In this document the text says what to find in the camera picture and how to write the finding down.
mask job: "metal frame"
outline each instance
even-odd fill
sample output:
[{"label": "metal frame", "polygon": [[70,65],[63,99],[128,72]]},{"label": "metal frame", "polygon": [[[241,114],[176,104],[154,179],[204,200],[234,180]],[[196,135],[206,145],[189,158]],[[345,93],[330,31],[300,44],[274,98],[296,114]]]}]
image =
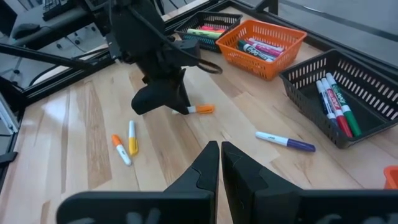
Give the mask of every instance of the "metal frame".
[{"label": "metal frame", "polygon": [[19,124],[8,106],[6,100],[0,93],[0,119],[4,123],[9,134],[17,133],[19,130]]},{"label": "metal frame", "polygon": [[[292,29],[299,29],[305,31],[308,35],[306,39],[304,40],[306,43],[310,44],[311,46],[314,46],[315,48],[318,48],[320,50],[330,50],[330,49],[337,49],[339,51],[342,51],[357,60],[364,62],[371,66],[372,68],[376,69],[377,71],[385,74],[385,76],[392,78],[394,80],[398,80],[398,67],[383,62],[382,60],[379,60],[375,57],[372,57],[371,55],[368,55],[366,53],[360,52],[358,50],[353,49],[352,47],[349,47],[347,45],[341,44],[339,42],[336,42],[334,40],[331,40],[323,35],[314,33],[304,27],[298,26],[292,22],[289,22],[285,19],[282,19],[278,17],[278,0],[263,0],[260,2],[257,6],[251,6],[248,5],[244,2],[237,1],[237,0],[224,0],[224,1],[218,1],[218,0],[210,0],[208,2],[205,2],[197,7],[194,7],[193,9],[183,12],[179,14],[178,16],[173,17],[172,19],[169,19],[168,21],[165,22],[165,34],[166,35],[171,35],[174,33],[174,30],[183,22],[185,22],[190,16],[194,15],[198,11],[209,11],[209,12],[218,12],[223,9],[226,9],[227,7],[233,7],[249,16],[252,16],[260,21],[264,22],[269,22],[273,24],[277,24],[280,26],[284,27],[289,27]],[[95,72],[98,70],[101,70],[104,67],[107,67],[108,65],[111,65],[114,63],[113,59],[111,58],[110,54],[108,52],[103,52],[99,55],[96,55],[93,57],[95,60],[97,60],[95,63],[87,63],[81,60],[72,60],[69,58],[62,58],[62,57],[57,57],[54,55],[49,55],[49,54],[43,54],[40,52],[32,51],[32,50],[27,50],[27,49],[22,49],[20,47],[13,47],[9,45],[3,45],[0,44],[0,52],[6,51],[6,54],[12,54],[16,56],[22,56],[22,57],[27,57],[30,59],[34,60],[42,60],[44,62],[50,62],[54,63],[57,65],[64,65],[67,67],[70,67],[66,69],[65,71],[59,73],[56,76],[53,76],[51,78],[48,78],[47,80],[31,86],[29,88],[26,88],[24,91],[17,91],[11,84],[6,83],[5,85],[8,85],[7,89],[9,91],[10,95],[15,95],[16,99],[19,99],[19,102],[16,102],[15,105],[18,106],[11,106],[11,108],[18,108],[19,109],[19,122],[22,120],[23,113],[24,113],[24,108],[26,106],[31,105],[32,103],[35,103],[36,101],[41,100],[42,98],[45,98],[52,93],[55,93],[56,91],[61,90],[62,88],[67,87],[68,85],[71,85]],[[11,152],[15,140],[16,140],[17,134],[14,134],[12,137],[12,142],[9,146],[8,152]],[[0,170],[0,187],[2,186],[2,182],[4,181],[4,170]]]}]

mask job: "black cable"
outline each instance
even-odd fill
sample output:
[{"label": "black cable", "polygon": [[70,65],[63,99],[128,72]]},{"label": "black cable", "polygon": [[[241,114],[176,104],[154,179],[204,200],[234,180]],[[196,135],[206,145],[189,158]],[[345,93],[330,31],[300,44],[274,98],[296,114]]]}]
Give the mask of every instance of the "black cable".
[{"label": "black cable", "polygon": [[169,2],[174,6],[174,8],[178,9],[178,7],[174,4],[172,0],[169,0]]},{"label": "black cable", "polygon": [[52,67],[44,70],[43,72],[40,72],[38,75],[36,75],[36,77],[34,77],[32,79],[32,81],[30,81],[29,86],[32,86],[40,77],[42,77],[44,74],[46,74],[47,72],[49,72],[49,71],[51,71],[51,70],[53,70],[53,69],[55,69],[57,67],[58,67],[58,65],[52,66]]},{"label": "black cable", "polygon": [[156,5],[157,5],[157,7],[159,8],[159,11],[160,11],[161,15],[162,15],[162,16],[165,15],[164,3],[163,3],[163,1],[162,1],[162,0],[154,0],[154,1],[156,1]]},{"label": "black cable", "polygon": [[71,42],[77,49],[81,50],[83,53],[86,53],[86,50],[81,49],[79,46],[77,46],[77,44],[75,44],[67,35],[64,35],[62,32],[60,32],[59,30],[56,30],[52,27],[49,26],[42,26],[43,28],[49,28],[52,31],[58,32],[59,34],[61,34],[65,39],[69,40],[69,42]]},{"label": "black cable", "polygon": [[113,26],[112,24],[112,7],[113,7],[113,0],[108,0],[108,9],[109,9],[109,23],[111,24],[111,26]]},{"label": "black cable", "polygon": [[108,50],[107,48],[105,48],[105,49],[93,50],[93,51],[91,51],[91,52],[88,52],[88,53],[81,54],[81,55],[79,55],[79,56],[73,57],[72,59],[79,59],[79,58],[86,57],[86,56],[90,56],[90,55],[93,55],[93,54],[102,53],[102,52],[105,52],[105,51],[107,51],[107,50]]},{"label": "black cable", "polygon": [[163,34],[161,34],[154,26],[152,26],[152,24],[150,24],[145,18],[143,18],[133,7],[130,7],[131,13],[133,14],[133,16],[135,16],[139,21],[141,21],[144,25],[146,25],[152,32],[154,32],[156,35],[158,35],[166,44],[168,44],[171,48],[173,48],[174,50],[178,50],[181,53],[185,54],[187,57],[193,58],[196,61],[198,61],[199,63],[209,66],[211,68],[214,68],[214,70],[210,70],[202,65],[197,65],[198,68],[202,69],[205,72],[208,73],[212,73],[212,74],[221,74],[223,73],[223,69],[216,65],[215,63],[203,60],[201,58],[198,58],[192,54],[186,53],[185,51],[179,49],[178,47],[176,47],[173,43],[171,43],[171,41],[169,41]]}]

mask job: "light wood surface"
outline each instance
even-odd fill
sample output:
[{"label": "light wood surface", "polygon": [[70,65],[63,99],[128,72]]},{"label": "light wood surface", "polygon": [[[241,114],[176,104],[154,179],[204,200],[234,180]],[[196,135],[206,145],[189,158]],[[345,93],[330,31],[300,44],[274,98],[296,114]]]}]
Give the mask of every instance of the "light wood surface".
[{"label": "light wood surface", "polygon": [[[303,44],[295,63],[319,53]],[[55,223],[62,200],[86,190],[162,191],[211,140],[231,141],[304,189],[383,187],[383,168],[397,164],[397,128],[337,149],[287,98],[280,78],[266,82],[227,64],[220,54],[201,54],[220,65],[223,74],[190,67],[185,84],[192,104],[214,103],[213,114],[172,115],[162,107],[138,116],[130,104],[144,86],[142,73],[125,64],[109,66],[29,106],[15,148],[19,156],[9,166],[0,195],[0,223]],[[131,119],[137,123],[140,151],[127,167],[111,135],[127,142]],[[256,130],[302,139],[317,152],[258,140]],[[219,194],[218,223],[231,223],[222,173]]]}]

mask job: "orange plastic basket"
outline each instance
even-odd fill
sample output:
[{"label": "orange plastic basket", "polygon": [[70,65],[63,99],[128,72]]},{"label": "orange plastic basket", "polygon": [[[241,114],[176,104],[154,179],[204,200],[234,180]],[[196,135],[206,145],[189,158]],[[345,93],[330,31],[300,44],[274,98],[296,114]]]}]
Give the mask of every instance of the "orange plastic basket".
[{"label": "orange plastic basket", "polygon": [[387,166],[384,168],[386,183],[384,189],[398,189],[398,166]]},{"label": "orange plastic basket", "polygon": [[[219,45],[221,53],[229,63],[263,79],[271,80],[294,61],[306,36],[307,33],[300,30],[246,20],[219,38],[216,44]],[[266,44],[283,47],[285,50],[273,62],[266,62],[238,50],[238,40],[248,40],[251,37]]]}]

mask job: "dry erase marker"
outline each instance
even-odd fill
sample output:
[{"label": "dry erase marker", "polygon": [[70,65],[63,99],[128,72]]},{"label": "dry erase marker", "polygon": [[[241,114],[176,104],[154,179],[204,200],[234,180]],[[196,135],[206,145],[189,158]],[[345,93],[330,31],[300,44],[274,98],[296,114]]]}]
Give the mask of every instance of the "dry erase marker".
[{"label": "dry erase marker", "polygon": [[187,33],[202,35],[202,36],[210,37],[212,39],[217,39],[223,34],[223,33],[219,33],[219,32],[211,32],[208,30],[197,30],[197,29],[188,29]]},{"label": "dry erase marker", "polygon": [[275,59],[274,57],[268,56],[268,55],[262,53],[261,51],[255,49],[253,46],[246,43],[246,41],[244,41],[244,40],[238,41],[238,47],[239,47],[239,50],[242,50],[243,52],[251,54],[259,59],[263,59],[266,62],[273,62]]},{"label": "dry erase marker", "polygon": [[134,121],[129,123],[129,152],[130,156],[134,156],[138,153],[138,143],[136,138],[136,127]]},{"label": "dry erase marker", "polygon": [[201,26],[200,29],[202,30],[207,30],[211,32],[225,32],[225,29],[219,29],[219,28],[214,28],[214,27],[209,27],[209,26]]},{"label": "dry erase marker", "polygon": [[[201,114],[212,113],[212,112],[214,112],[215,108],[216,108],[216,106],[211,105],[211,104],[187,107],[189,113],[201,113]],[[179,112],[176,110],[172,110],[172,114],[179,114]]]},{"label": "dry erase marker", "polygon": [[130,157],[129,155],[127,155],[126,150],[124,150],[122,142],[120,141],[120,138],[117,134],[112,135],[112,142],[113,145],[116,147],[116,150],[118,150],[120,157],[122,157],[123,162],[127,166],[131,165]]},{"label": "dry erase marker", "polygon": [[315,146],[305,142],[300,142],[297,140],[276,136],[273,134],[263,133],[260,131],[256,132],[256,137],[266,141],[274,142],[282,146],[292,147],[305,152],[315,152]]},{"label": "dry erase marker", "polygon": [[277,50],[277,51],[279,51],[279,52],[284,51],[284,49],[283,49],[282,47],[276,47],[276,46],[273,46],[273,45],[270,45],[270,44],[266,44],[266,43],[263,43],[263,42],[261,42],[261,41],[258,41],[258,40],[256,40],[256,39],[254,39],[254,38],[249,38],[249,40],[250,40],[251,42],[254,42],[254,43],[259,44],[259,45],[263,45],[263,46],[265,46],[265,47],[268,47],[268,48],[270,48],[270,49]]},{"label": "dry erase marker", "polygon": [[280,52],[278,50],[272,49],[270,47],[266,47],[264,45],[255,43],[255,42],[250,41],[250,40],[247,40],[246,42],[248,44],[250,44],[251,46],[253,46],[255,49],[260,50],[261,52],[270,54],[270,55],[275,56],[275,57],[278,57],[282,53],[282,52]]},{"label": "dry erase marker", "polygon": [[343,112],[341,110],[340,104],[338,103],[335,93],[330,88],[328,80],[326,80],[326,78],[322,78],[321,81],[322,81],[323,87],[325,87],[325,90],[328,93],[329,100],[331,103],[331,108],[336,115],[336,120],[337,120],[338,126],[348,137],[352,138],[353,133],[351,133],[351,130],[349,129],[347,120],[343,115]]},{"label": "dry erase marker", "polygon": [[336,80],[333,78],[333,75],[331,75],[331,73],[326,74],[326,79],[328,80],[328,83],[331,85],[331,89],[335,92],[337,96],[337,100],[341,105],[341,110],[343,111],[343,114],[347,119],[349,127],[351,128],[355,136],[359,136],[360,134],[362,134],[361,129],[359,128],[358,122],[356,122],[356,119],[354,117],[353,112],[351,111],[351,108],[349,108],[349,106],[347,105],[347,102],[344,99],[343,94],[338,88]]},{"label": "dry erase marker", "polygon": [[326,90],[323,87],[323,84],[322,84],[322,82],[320,80],[318,80],[316,83],[317,83],[319,96],[320,96],[321,101],[322,101],[323,110],[324,110],[326,116],[329,118],[329,120],[332,123],[334,123],[336,125],[336,127],[338,127],[338,123],[337,123],[337,120],[336,120],[336,115],[334,114],[333,110],[331,109],[330,102],[329,102]]}]

